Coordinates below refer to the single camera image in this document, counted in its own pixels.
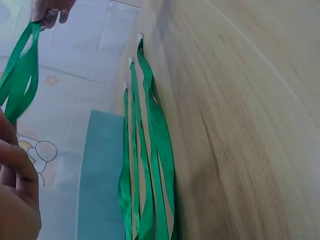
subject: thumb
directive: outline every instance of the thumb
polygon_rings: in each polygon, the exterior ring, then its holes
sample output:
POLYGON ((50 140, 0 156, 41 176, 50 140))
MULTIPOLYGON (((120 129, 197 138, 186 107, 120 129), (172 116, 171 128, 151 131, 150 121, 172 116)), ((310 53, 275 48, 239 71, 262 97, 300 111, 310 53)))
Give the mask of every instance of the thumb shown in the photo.
POLYGON ((48 0, 32 0, 32 21, 38 22, 46 17, 48 0))

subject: white pin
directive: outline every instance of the white pin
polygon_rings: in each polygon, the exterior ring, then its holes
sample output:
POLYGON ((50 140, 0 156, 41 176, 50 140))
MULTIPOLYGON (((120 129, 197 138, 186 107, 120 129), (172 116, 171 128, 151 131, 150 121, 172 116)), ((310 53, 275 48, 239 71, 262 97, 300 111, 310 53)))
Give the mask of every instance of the white pin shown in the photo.
POLYGON ((129 64, 129 68, 131 66, 131 64, 134 62, 134 59, 132 57, 128 58, 128 64, 129 64))
POLYGON ((141 39, 143 39, 143 38, 144 38, 144 34, 140 32, 138 34, 138 44, 140 43, 141 39))
POLYGON ((128 89, 128 84, 125 82, 123 83, 123 93, 128 89))

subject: cartoon print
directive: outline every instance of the cartoon print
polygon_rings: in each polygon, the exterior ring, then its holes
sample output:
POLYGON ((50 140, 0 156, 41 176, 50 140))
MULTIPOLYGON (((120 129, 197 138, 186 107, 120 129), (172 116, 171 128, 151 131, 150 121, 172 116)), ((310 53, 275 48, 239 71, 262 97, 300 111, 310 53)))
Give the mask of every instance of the cartoon print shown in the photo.
POLYGON ((42 176, 47 163, 53 161, 58 155, 57 147, 49 141, 37 141, 35 139, 21 136, 17 133, 19 146, 24 149, 33 163, 39 176, 39 186, 45 186, 45 179, 42 176))
POLYGON ((45 83, 52 87, 59 83, 59 79, 57 76, 48 76, 45 80, 45 83))

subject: cartoon character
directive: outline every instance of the cartoon character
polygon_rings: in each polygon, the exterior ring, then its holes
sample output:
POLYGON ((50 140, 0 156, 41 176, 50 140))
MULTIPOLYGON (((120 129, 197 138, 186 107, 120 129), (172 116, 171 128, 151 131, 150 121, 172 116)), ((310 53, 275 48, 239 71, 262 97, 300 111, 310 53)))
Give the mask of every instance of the cartoon character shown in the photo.
POLYGON ((58 155, 58 149, 48 141, 37 141, 35 139, 21 136, 17 133, 19 146, 24 149, 33 163, 33 166, 39 176, 39 186, 45 186, 45 179, 42 176, 47 163, 53 161, 58 155))

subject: wood grain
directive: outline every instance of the wood grain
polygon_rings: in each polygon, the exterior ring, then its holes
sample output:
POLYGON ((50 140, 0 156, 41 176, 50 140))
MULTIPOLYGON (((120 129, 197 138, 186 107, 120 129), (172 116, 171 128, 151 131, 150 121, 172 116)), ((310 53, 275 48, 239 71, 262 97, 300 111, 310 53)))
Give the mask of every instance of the wood grain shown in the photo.
POLYGON ((181 239, 319 239, 320 3, 145 0, 118 114, 139 32, 170 130, 181 239))

